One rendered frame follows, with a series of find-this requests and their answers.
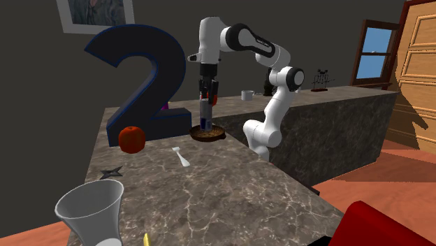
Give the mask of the brown woven basket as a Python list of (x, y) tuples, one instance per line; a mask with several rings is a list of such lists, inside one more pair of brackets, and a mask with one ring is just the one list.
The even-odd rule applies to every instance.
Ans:
[(225, 130), (217, 125), (212, 125), (211, 131), (204, 131), (201, 129), (200, 125), (193, 126), (189, 130), (189, 135), (197, 141), (200, 142), (214, 142), (216, 140), (225, 139), (226, 133)]

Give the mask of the black figure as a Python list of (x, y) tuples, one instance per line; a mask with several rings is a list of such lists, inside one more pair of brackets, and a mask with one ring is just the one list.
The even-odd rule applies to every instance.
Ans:
[(268, 72), (266, 73), (266, 79), (265, 79), (264, 84), (263, 84), (263, 95), (264, 96), (272, 96), (274, 89), (277, 88), (276, 86), (274, 86), (270, 83), (269, 76), (270, 76), (271, 71), (272, 71), (272, 69), (269, 68)]

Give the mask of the brown framed window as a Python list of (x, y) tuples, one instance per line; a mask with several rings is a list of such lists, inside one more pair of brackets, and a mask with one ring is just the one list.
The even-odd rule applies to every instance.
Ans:
[(387, 89), (395, 61), (395, 42), (400, 25), (364, 20), (361, 29), (351, 86)]

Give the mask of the red sofa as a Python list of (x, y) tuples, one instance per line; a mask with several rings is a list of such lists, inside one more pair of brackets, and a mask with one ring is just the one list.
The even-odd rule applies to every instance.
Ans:
[(436, 246), (363, 201), (353, 202), (328, 246)]

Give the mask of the grey and blue can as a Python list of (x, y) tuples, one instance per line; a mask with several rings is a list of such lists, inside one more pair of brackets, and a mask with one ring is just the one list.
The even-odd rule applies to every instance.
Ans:
[(202, 131), (212, 130), (212, 103), (209, 99), (200, 100), (200, 128)]

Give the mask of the wooden panel door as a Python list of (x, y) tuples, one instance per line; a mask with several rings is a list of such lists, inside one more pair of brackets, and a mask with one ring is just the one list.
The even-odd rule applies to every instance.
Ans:
[(436, 0), (405, 2), (386, 139), (436, 154)]

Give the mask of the white flared vase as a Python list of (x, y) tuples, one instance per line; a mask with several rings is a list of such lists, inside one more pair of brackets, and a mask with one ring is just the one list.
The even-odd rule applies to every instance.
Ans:
[(82, 246), (123, 246), (119, 211), (124, 185), (117, 180), (96, 180), (70, 190), (54, 212), (74, 232)]

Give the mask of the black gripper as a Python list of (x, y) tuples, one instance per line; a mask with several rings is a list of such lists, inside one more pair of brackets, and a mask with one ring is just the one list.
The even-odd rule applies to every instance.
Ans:
[(214, 80), (217, 75), (217, 67), (217, 64), (200, 64), (200, 75), (202, 77), (198, 81), (200, 99), (208, 99), (209, 104), (212, 104), (213, 97), (218, 92), (219, 83)]

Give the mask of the large dark number two figure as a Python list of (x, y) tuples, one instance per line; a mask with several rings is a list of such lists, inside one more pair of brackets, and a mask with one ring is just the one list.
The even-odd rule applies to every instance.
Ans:
[(140, 128), (146, 140), (189, 133), (189, 110), (161, 109), (180, 88), (186, 72), (184, 51), (169, 33), (141, 24), (111, 27), (97, 34), (85, 52), (114, 67), (129, 57), (145, 57), (152, 65), (147, 79), (107, 121), (109, 146), (119, 145), (118, 135), (128, 126)]

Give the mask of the white framed wall picture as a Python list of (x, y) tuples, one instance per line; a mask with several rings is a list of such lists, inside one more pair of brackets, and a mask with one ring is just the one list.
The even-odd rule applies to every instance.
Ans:
[(56, 0), (67, 34), (98, 34), (113, 26), (134, 24), (133, 0)]

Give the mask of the white plastic spoon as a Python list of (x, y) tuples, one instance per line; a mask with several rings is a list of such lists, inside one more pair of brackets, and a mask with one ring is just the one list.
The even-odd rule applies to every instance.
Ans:
[(177, 154), (177, 156), (180, 159), (180, 163), (183, 167), (190, 166), (190, 163), (180, 154), (180, 148), (179, 147), (173, 147), (173, 151)]

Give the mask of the black throwing star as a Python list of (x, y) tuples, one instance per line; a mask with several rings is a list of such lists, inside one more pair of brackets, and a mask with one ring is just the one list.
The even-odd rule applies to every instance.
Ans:
[(101, 171), (102, 176), (100, 177), (101, 180), (104, 180), (109, 177), (119, 177), (122, 176), (122, 174), (119, 172), (122, 166), (119, 166), (117, 168), (111, 169), (111, 170), (103, 170)]

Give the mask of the orange red pumpkin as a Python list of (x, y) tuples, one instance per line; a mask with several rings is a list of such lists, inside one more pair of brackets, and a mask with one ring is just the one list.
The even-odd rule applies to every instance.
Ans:
[(140, 152), (145, 146), (145, 133), (136, 126), (128, 126), (120, 131), (118, 141), (121, 151), (128, 154)]

